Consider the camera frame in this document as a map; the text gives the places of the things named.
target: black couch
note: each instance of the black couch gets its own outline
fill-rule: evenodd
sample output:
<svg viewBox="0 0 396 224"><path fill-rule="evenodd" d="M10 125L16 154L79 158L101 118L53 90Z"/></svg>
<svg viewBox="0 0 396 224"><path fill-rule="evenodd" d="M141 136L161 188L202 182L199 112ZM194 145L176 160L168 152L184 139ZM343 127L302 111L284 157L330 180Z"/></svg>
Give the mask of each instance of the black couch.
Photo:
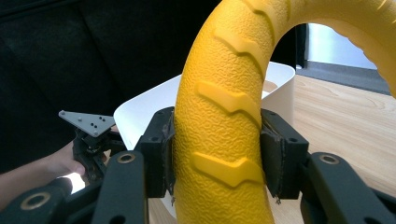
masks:
<svg viewBox="0 0 396 224"><path fill-rule="evenodd" d="M181 73L218 0L0 2L0 173L74 138L60 110L112 116ZM295 66L295 33L273 61Z"/></svg>

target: screw hole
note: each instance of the screw hole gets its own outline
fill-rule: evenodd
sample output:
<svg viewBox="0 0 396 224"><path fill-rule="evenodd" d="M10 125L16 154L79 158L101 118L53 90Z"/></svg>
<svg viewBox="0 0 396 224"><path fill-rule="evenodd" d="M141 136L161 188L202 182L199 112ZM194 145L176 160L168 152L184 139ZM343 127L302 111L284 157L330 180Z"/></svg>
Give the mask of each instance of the screw hole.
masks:
<svg viewBox="0 0 396 224"><path fill-rule="evenodd" d="M337 160L337 158L335 158L334 156L331 156L331 155L321 155L319 158L321 161L324 161L330 165L335 165L335 164L340 163L340 161Z"/></svg>
<svg viewBox="0 0 396 224"><path fill-rule="evenodd" d="M36 194L33 194L23 200L21 203L21 209L22 210L33 210L38 207L41 207L43 204L45 204L48 200L50 199L50 194L47 192L39 192Z"/></svg>
<svg viewBox="0 0 396 224"><path fill-rule="evenodd" d="M117 158L119 163L128 163L134 161L134 154L123 154Z"/></svg>
<svg viewBox="0 0 396 224"><path fill-rule="evenodd" d="M116 216L111 218L110 224L123 224L125 223L126 219L124 216Z"/></svg>
<svg viewBox="0 0 396 224"><path fill-rule="evenodd" d="M364 222L367 224L380 224L381 222L377 221L375 218L372 217L366 217L364 219Z"/></svg>

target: yellow inflatable ring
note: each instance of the yellow inflatable ring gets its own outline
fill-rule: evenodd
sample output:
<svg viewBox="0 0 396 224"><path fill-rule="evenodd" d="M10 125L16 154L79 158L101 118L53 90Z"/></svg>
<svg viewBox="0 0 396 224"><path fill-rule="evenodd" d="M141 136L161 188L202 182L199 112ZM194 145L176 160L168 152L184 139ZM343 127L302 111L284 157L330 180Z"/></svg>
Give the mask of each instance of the yellow inflatable ring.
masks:
<svg viewBox="0 0 396 224"><path fill-rule="evenodd" d="M259 150L262 83L276 43L328 25L373 61L396 96L393 0L224 0L196 37L175 108L179 223L274 222Z"/></svg>

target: wooden table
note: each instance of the wooden table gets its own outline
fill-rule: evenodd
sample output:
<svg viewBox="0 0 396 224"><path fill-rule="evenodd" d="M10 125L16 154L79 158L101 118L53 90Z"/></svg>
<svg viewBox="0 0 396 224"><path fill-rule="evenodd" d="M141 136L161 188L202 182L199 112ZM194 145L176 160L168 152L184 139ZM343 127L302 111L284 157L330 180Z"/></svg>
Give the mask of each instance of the wooden table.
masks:
<svg viewBox="0 0 396 224"><path fill-rule="evenodd" d="M309 151L344 158L372 188L396 197L396 100L317 79L295 77L294 128ZM303 223L299 201L276 204L276 223ZM176 223L150 200L151 223Z"/></svg>

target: person's hand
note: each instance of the person's hand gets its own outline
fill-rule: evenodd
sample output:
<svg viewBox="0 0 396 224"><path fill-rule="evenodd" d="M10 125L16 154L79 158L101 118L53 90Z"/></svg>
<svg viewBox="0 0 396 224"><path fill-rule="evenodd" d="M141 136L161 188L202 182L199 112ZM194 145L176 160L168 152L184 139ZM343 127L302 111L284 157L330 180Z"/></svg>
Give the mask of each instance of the person's hand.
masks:
<svg viewBox="0 0 396 224"><path fill-rule="evenodd" d="M115 132L115 133L119 133L119 128L117 127L117 125L114 125L111 127L111 131Z"/></svg>
<svg viewBox="0 0 396 224"><path fill-rule="evenodd" d="M49 155L46 160L49 172L53 173L56 177L72 173L78 173L79 175L85 174L84 166L73 159L73 142Z"/></svg>

